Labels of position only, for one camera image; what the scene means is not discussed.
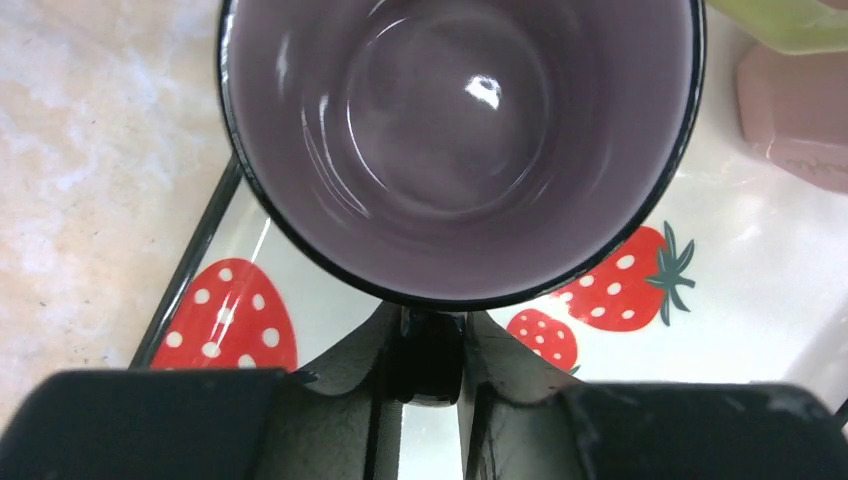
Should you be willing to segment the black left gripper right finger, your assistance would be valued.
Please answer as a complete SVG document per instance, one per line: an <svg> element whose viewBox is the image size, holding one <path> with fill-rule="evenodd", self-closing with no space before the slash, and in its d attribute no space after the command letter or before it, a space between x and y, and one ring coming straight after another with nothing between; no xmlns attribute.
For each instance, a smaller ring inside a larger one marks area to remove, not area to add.
<svg viewBox="0 0 848 480"><path fill-rule="evenodd" d="M787 384L588 383L489 315L464 326L468 479L843 479L847 442Z"/></svg>

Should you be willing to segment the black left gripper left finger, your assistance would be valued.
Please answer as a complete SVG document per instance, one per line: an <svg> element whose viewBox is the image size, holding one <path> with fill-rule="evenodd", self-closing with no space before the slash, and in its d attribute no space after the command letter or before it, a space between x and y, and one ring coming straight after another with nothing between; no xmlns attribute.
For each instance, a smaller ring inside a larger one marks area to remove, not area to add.
<svg viewBox="0 0 848 480"><path fill-rule="evenodd" d="M69 370L1 437L5 479L393 479L399 406L387 356L401 309L380 304L294 372Z"/></svg>

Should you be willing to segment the white strawberry tray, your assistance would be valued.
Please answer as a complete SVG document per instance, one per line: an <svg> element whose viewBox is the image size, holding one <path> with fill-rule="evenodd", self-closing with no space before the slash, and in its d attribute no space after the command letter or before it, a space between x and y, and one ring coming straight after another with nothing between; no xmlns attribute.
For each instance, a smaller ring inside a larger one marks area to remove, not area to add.
<svg viewBox="0 0 848 480"><path fill-rule="evenodd" d="M584 381L782 381L847 416L847 192L754 152L736 67L755 40L707 13L700 116L675 180L610 261L492 318ZM222 175L135 367L301 368L361 324L374 297L312 265L273 225L238 165Z"/></svg>

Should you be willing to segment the purple mug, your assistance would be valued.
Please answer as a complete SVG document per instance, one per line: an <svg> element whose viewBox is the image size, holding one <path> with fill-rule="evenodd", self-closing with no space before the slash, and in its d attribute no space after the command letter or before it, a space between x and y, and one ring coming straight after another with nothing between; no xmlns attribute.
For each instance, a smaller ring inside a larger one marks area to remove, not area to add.
<svg viewBox="0 0 848 480"><path fill-rule="evenodd" d="M424 322L390 365L453 392L435 314L534 299L620 248L697 116L701 1L225 1L218 98L277 228Z"/></svg>

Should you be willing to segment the pink white mug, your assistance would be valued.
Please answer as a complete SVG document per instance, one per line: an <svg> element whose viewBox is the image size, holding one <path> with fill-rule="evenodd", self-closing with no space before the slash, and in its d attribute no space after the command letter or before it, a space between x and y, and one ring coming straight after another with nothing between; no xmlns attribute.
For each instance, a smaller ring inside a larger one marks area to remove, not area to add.
<svg viewBox="0 0 848 480"><path fill-rule="evenodd" d="M847 192L847 54L781 54L762 45L736 67L752 150L824 190Z"/></svg>

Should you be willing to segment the yellow mug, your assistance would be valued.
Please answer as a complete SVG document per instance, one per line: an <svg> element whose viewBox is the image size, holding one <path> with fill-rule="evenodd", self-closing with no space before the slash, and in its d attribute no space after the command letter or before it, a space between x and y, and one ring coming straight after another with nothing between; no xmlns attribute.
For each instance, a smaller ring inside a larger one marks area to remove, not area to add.
<svg viewBox="0 0 848 480"><path fill-rule="evenodd" d="M847 9L816 0L709 0L767 47L787 55L847 51Z"/></svg>

